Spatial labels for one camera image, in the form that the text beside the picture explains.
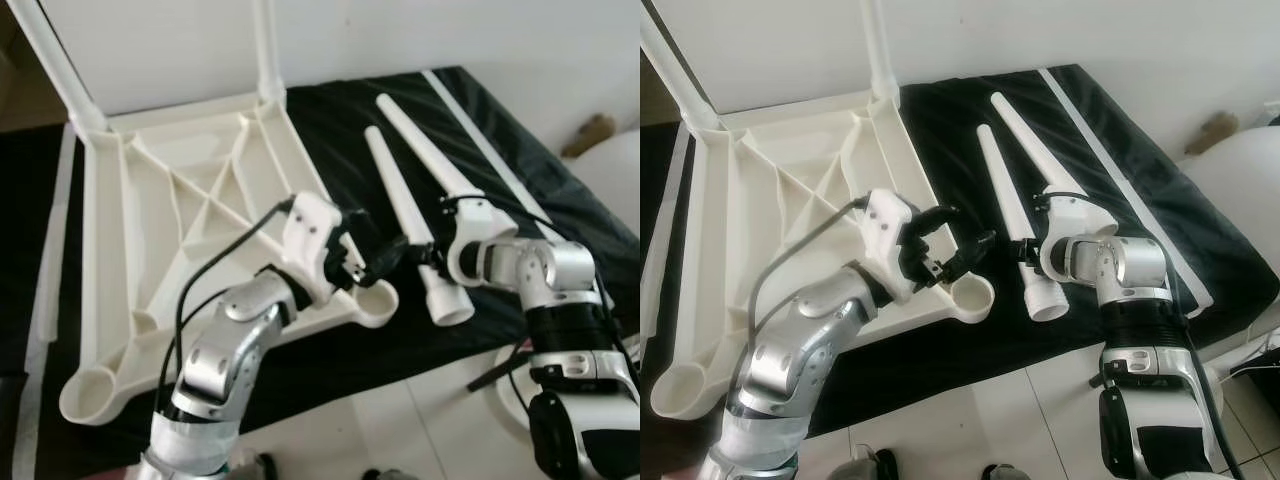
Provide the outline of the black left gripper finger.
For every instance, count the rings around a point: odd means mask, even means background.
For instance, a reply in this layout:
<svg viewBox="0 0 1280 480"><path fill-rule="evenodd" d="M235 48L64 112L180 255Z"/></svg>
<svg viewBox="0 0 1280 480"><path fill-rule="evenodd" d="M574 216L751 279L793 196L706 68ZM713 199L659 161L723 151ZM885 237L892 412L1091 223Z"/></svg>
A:
<svg viewBox="0 0 1280 480"><path fill-rule="evenodd" d="M376 218L366 209L342 209L340 215L340 228L352 244L381 244L385 239Z"/></svg>
<svg viewBox="0 0 1280 480"><path fill-rule="evenodd" d="M951 285L970 273L986 257L997 237L996 230L983 230L970 244L960 246L946 262L938 265L936 282Z"/></svg>
<svg viewBox="0 0 1280 480"><path fill-rule="evenodd" d="M937 205L914 211L905 223L905 239L923 239L956 218L959 218L959 209L951 205Z"/></svg>
<svg viewBox="0 0 1280 480"><path fill-rule="evenodd" d="M394 239L372 253L360 273L360 287L370 288L393 273L408 248L408 241Z"/></svg>

